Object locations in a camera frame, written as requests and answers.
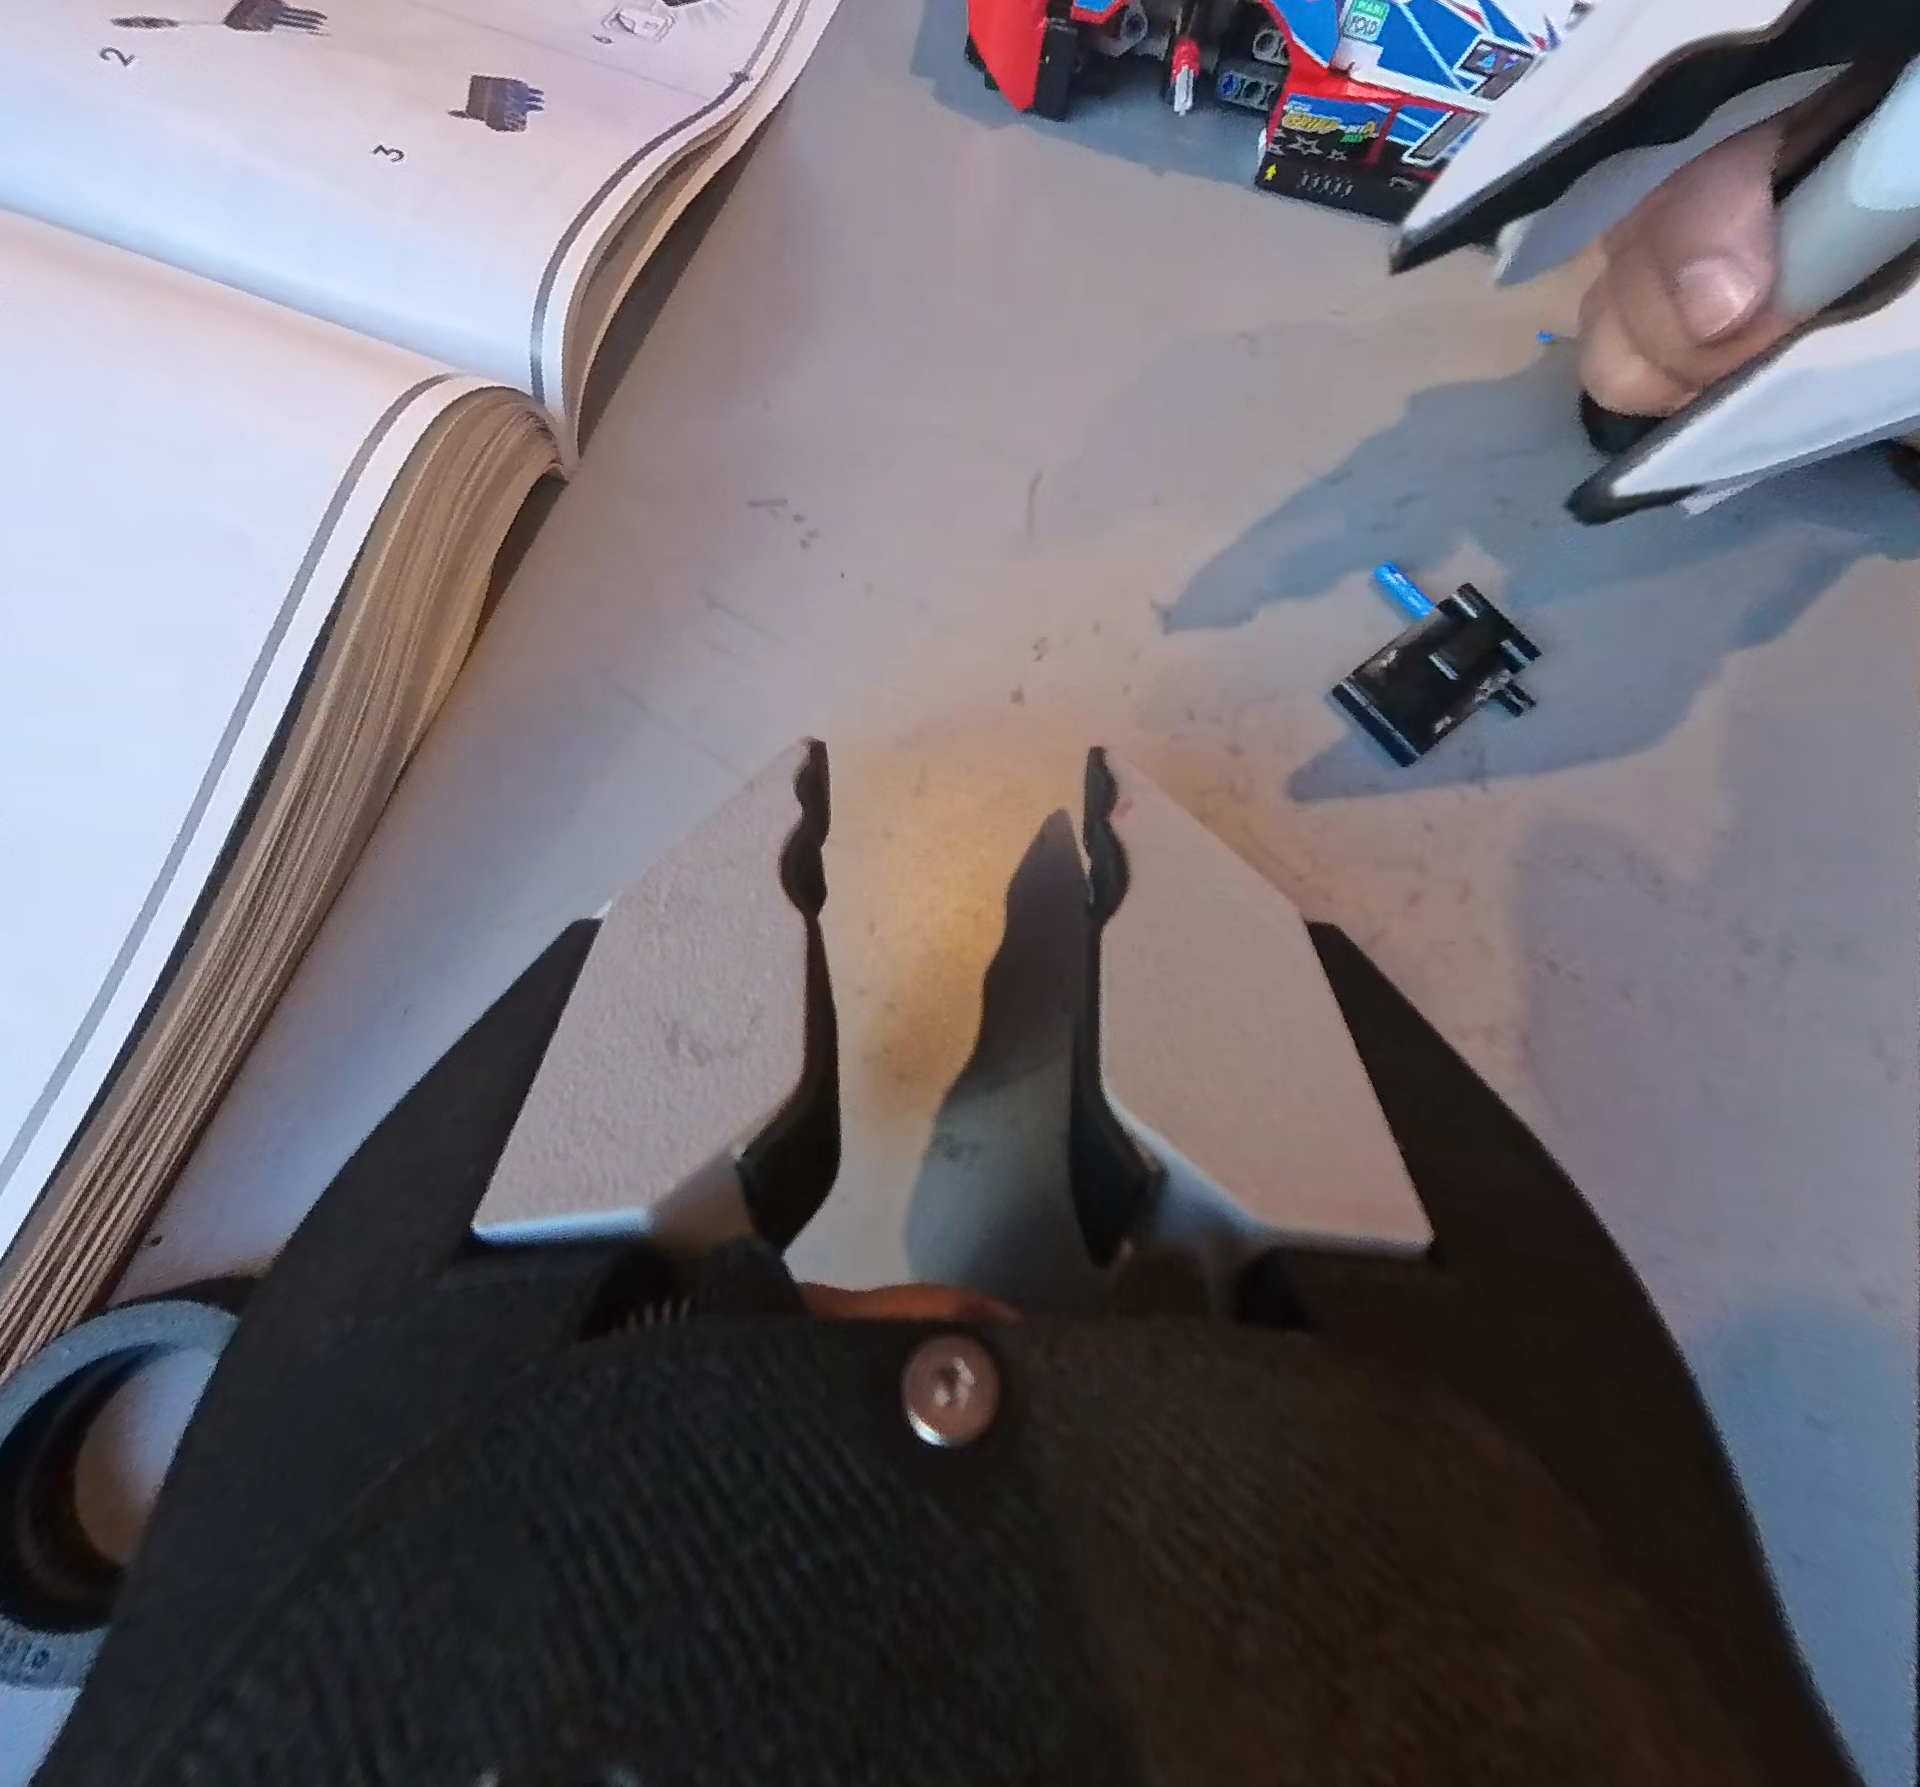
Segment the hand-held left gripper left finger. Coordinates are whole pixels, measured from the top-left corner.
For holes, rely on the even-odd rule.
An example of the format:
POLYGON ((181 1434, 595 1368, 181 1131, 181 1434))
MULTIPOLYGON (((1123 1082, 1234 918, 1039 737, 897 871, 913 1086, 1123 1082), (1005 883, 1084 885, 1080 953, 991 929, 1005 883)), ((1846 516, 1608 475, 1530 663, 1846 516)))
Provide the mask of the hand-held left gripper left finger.
POLYGON ((478 1238, 798 1238, 841 1164, 829 825, 827 748, 801 739, 611 900, 478 1238))

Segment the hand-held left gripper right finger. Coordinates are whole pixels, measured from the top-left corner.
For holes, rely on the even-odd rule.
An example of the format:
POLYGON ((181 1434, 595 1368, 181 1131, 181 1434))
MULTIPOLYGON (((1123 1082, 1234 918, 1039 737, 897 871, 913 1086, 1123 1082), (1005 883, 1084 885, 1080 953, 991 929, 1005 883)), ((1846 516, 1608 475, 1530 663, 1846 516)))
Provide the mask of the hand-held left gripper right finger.
POLYGON ((1275 1250, 1423 1262, 1433 1224, 1296 903, 1107 747, 1083 785, 1069 1190, 1090 1264, 1233 1286, 1275 1250))

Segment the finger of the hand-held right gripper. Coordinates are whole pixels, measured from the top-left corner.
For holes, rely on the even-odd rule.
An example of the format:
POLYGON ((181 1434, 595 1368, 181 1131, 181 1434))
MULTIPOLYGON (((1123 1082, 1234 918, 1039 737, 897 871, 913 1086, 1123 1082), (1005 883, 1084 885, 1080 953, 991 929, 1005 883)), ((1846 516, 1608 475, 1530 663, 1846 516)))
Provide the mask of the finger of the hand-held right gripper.
POLYGON ((1496 245, 1502 283, 1589 248, 1716 142, 1916 53, 1918 0, 1597 0, 1401 221, 1393 274, 1496 245))
POLYGON ((1918 295, 1836 309, 1610 456, 1566 502, 1576 525, 1700 514, 1836 455, 1918 429, 1918 295))

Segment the black brick assembly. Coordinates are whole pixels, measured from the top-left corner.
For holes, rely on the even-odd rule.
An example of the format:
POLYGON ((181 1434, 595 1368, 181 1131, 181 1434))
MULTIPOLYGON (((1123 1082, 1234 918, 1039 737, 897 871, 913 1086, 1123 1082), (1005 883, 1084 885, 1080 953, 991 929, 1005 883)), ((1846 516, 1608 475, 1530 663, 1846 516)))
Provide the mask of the black brick assembly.
POLYGON ((1524 673, 1541 647, 1473 582, 1433 598, 1431 619, 1406 623, 1332 685, 1332 706, 1400 767, 1420 763, 1476 715, 1527 715, 1524 673))

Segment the instruction book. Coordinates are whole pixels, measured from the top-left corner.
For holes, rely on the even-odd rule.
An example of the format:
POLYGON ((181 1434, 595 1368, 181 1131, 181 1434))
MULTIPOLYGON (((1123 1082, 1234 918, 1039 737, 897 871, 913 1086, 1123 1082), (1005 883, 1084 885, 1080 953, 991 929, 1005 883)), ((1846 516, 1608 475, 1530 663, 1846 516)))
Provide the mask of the instruction book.
POLYGON ((2 1364, 112 1295, 839 0, 2 1, 2 1364))

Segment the grey desk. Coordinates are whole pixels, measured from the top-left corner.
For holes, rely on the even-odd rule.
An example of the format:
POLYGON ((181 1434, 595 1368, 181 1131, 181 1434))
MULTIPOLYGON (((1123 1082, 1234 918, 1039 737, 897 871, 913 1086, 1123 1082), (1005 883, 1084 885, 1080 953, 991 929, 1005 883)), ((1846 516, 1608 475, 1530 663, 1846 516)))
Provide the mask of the grey desk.
POLYGON ((563 921, 829 747, 843 1286, 1088 1293, 1059 1143, 1095 743, 1340 926, 1684 1344, 1873 1783, 1913 1750, 1916 500, 1568 522, 1585 269, 1391 278, 1249 128, 1018 120, 845 0, 123 1284, 255 1269, 563 921), (1541 658, 1393 765, 1329 700, 1473 582, 1541 658))

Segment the person's right hand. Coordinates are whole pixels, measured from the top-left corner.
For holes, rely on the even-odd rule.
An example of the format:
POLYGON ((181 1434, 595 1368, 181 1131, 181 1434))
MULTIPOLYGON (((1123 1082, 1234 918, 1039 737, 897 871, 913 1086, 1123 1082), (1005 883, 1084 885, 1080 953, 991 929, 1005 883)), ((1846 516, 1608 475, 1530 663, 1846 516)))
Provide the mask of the person's right hand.
POLYGON ((1604 238, 1579 319, 1579 376, 1597 407, 1672 415, 1782 335, 1773 177, 1787 142, 1787 117, 1718 142, 1604 238))

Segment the grey tape roll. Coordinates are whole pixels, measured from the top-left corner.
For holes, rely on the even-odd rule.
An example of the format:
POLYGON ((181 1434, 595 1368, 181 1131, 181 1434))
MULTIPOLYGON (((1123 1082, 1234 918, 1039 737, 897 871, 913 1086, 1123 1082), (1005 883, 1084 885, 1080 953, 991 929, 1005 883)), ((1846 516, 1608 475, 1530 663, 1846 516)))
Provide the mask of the grey tape roll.
POLYGON ((125 1569, 86 1534, 79 1455, 109 1398, 178 1352, 219 1361, 255 1278, 225 1273, 79 1321, 2 1386, 2 1681, 50 1691, 84 1684, 125 1569))

